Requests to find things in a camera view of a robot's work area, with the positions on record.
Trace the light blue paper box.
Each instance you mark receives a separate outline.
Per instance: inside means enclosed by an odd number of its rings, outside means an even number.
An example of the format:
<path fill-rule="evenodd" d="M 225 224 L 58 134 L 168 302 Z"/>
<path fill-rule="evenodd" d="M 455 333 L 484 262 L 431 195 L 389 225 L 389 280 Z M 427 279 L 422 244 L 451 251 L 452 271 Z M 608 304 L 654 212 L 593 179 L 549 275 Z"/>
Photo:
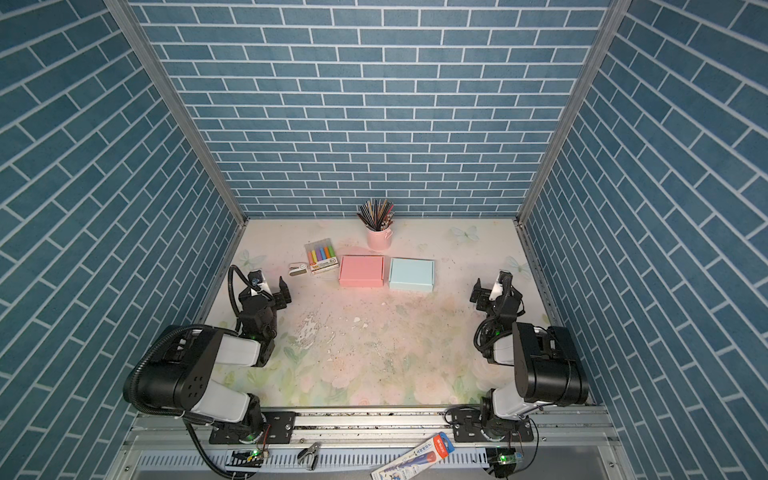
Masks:
<path fill-rule="evenodd" d="M 435 261 L 393 257 L 390 260 L 388 284 L 393 290 L 432 292 Z"/>

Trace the pink paper box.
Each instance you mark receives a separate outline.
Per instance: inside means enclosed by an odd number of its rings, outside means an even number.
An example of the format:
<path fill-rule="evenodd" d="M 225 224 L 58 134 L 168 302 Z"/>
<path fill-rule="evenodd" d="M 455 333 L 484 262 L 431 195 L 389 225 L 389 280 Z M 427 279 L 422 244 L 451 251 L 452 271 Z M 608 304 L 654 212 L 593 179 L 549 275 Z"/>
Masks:
<path fill-rule="evenodd" d="M 380 255 L 345 255 L 339 284 L 350 288 L 377 288 L 384 285 L 384 257 Z"/>

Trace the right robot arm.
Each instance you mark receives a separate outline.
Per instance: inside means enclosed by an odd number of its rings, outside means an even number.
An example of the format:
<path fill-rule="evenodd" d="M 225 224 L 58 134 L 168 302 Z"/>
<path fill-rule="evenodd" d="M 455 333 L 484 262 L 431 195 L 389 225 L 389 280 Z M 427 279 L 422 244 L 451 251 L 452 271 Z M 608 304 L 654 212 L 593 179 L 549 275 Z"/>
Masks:
<path fill-rule="evenodd" d="M 587 402 L 587 375 L 569 331 L 523 322 L 523 294 L 510 272 L 501 271 L 490 288 L 477 281 L 470 302 L 485 314 L 473 336 L 474 348 L 489 364 L 513 369 L 510 384 L 482 398 L 482 430 L 510 431 L 536 410 Z"/>

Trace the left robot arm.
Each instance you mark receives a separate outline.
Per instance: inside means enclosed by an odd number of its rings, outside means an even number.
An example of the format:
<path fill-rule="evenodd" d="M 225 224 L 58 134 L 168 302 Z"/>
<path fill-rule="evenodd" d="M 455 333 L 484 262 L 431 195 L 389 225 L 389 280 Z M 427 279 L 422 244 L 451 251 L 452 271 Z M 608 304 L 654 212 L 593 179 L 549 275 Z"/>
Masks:
<path fill-rule="evenodd" d="M 236 328 L 167 327 L 129 374 L 123 398 L 141 413 L 232 427 L 249 441 L 264 428 L 260 400 L 213 380 L 213 370 L 217 365 L 265 366 L 275 347 L 277 312 L 292 298 L 284 280 L 273 292 L 259 270 L 243 275 L 232 266 L 229 275 L 237 275 L 246 284 L 239 294 L 228 286 Z"/>

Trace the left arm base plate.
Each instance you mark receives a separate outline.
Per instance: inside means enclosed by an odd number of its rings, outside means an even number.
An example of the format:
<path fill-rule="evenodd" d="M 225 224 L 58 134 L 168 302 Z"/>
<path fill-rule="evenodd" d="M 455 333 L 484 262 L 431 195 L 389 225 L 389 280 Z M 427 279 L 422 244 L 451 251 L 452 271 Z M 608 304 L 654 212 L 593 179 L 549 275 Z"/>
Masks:
<path fill-rule="evenodd" d="M 297 414 L 293 411 L 266 411 L 247 414 L 238 423 L 215 422 L 209 436 L 213 445 L 288 444 Z"/>

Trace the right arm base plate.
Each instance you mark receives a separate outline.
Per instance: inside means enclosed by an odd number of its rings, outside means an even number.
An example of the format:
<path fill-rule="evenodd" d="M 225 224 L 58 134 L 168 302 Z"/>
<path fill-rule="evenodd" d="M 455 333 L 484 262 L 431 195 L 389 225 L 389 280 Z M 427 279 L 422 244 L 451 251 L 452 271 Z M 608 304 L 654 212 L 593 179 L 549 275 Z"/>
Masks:
<path fill-rule="evenodd" d="M 448 408 L 443 412 L 443 420 L 457 443 L 528 443 L 534 440 L 529 420 L 502 420 L 474 406 Z"/>

